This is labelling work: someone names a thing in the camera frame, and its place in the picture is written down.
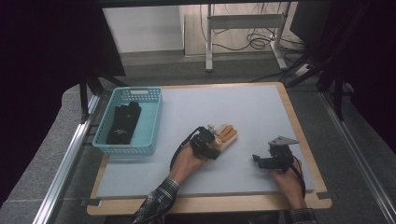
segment aluminum rail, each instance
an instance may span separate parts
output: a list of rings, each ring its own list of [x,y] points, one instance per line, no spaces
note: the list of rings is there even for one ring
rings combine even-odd
[[[99,96],[93,96],[91,98],[88,107],[90,115],[96,110],[99,100]],[[73,139],[71,140],[70,145],[64,154],[64,159],[62,160],[61,165],[59,166],[59,169],[53,178],[51,185],[49,186],[49,191],[47,192],[47,195],[44,198],[37,215],[35,216],[35,220],[33,221],[34,224],[45,224],[49,221],[50,215],[52,214],[59,194],[61,193],[61,190],[64,186],[64,182],[69,175],[69,171],[73,166],[78,151],[83,143],[85,134],[90,127],[91,121],[92,116],[90,116],[83,124],[78,125]]]
[[[356,163],[361,175],[363,176],[364,181],[367,184],[367,187],[372,192],[376,202],[378,203],[379,208],[381,209],[385,219],[389,224],[396,223],[396,210],[395,206],[391,200],[391,198],[386,193],[384,187],[380,183],[380,181],[376,178],[373,170],[370,168],[367,160],[364,159],[361,150],[353,139],[351,133],[349,132],[347,126],[343,121],[341,121],[337,115],[332,110],[332,100],[325,93],[319,93],[320,98],[323,100],[327,111],[329,112],[332,121],[334,122],[338,132],[341,134],[349,153],[352,156],[352,159]]]

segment metal frame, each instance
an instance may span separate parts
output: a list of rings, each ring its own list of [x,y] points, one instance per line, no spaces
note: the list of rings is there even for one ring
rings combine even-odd
[[[90,114],[95,112],[99,100],[99,96],[94,95],[91,98],[89,103]],[[52,214],[61,190],[64,187],[64,182],[66,181],[69,172],[73,166],[78,151],[83,143],[85,134],[90,127],[91,121],[92,116],[89,116],[89,118],[84,123],[78,125],[73,139],[70,142],[70,145],[64,155],[64,159],[62,160],[61,165],[59,166],[59,169],[55,177],[53,178],[51,185],[49,186],[47,195],[44,198],[43,203],[41,204],[37,212],[37,215],[35,216],[35,220],[33,221],[34,224],[45,224],[49,221],[50,215]]]
[[[345,123],[341,121],[336,113],[332,110],[332,100],[328,95],[323,92],[320,92],[319,96],[325,104],[326,109],[329,112],[336,129],[341,134],[341,137],[343,138],[346,147],[349,150],[350,155],[352,156],[352,159],[356,163],[358,170],[361,172],[361,176],[366,182],[368,189],[372,192],[385,219],[389,224],[396,223],[396,209],[391,198],[386,193],[380,181],[376,178],[367,160],[364,159],[361,150],[359,149],[358,145],[350,134]]]
[[[213,71],[212,30],[253,28],[277,28],[275,39],[270,42],[270,46],[280,70],[286,70],[288,67],[280,53],[279,42],[289,16],[290,5],[291,2],[288,2],[282,14],[230,16],[212,16],[212,6],[207,5],[206,72]]]

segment white wall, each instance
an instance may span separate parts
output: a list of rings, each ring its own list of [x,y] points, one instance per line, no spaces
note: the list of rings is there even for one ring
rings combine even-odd
[[[119,53],[183,49],[178,6],[104,9]]]

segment plaid sleeve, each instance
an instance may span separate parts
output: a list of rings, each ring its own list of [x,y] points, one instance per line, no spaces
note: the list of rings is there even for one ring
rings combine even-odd
[[[318,224],[312,208],[302,208],[285,212],[285,220],[288,224]]]
[[[152,191],[140,208],[134,213],[133,223],[164,223],[165,213],[175,202],[179,186],[173,179],[166,178]]]

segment wooden finger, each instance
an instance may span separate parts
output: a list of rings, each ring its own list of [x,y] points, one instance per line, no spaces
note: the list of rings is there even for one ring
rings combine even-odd
[[[225,136],[220,138],[221,142],[225,143],[228,140],[230,140],[234,135],[236,135],[238,132],[235,129],[230,130]]]
[[[211,144],[210,146],[214,148],[220,148],[221,146],[221,140],[217,137]]]
[[[227,133],[229,133],[233,129],[233,125],[227,125],[225,129],[220,133],[219,139],[222,139]]]
[[[221,152],[223,152],[225,149],[227,149],[230,144],[232,144],[236,139],[238,138],[238,133],[234,134],[227,142],[223,142],[220,145],[220,148],[218,148],[218,150],[220,150]]]

